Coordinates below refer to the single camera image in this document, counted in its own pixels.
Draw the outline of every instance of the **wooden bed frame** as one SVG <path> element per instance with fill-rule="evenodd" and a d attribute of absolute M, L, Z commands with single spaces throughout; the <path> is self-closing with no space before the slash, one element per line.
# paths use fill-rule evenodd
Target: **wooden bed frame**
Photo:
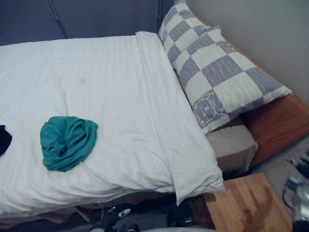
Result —
<path fill-rule="evenodd" d="M 203 19 L 196 17 L 209 26 Z M 267 72 L 230 41 L 227 42 L 257 67 Z M 250 163 L 251 168 L 276 155 L 309 132 L 309 107 L 293 93 L 246 112 L 242 114 L 242 118 L 259 145 Z"/>

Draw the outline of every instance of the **gray and white pillowcase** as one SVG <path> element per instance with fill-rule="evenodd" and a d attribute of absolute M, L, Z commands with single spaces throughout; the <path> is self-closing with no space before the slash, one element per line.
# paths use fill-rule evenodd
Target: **gray and white pillowcase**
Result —
<path fill-rule="evenodd" d="M 193 15 L 187 4 L 175 4 L 165 16 L 158 33 L 171 64 L 209 28 Z"/>
<path fill-rule="evenodd" d="M 205 134 L 291 93 L 231 47 L 218 26 L 181 52 L 175 70 Z"/>

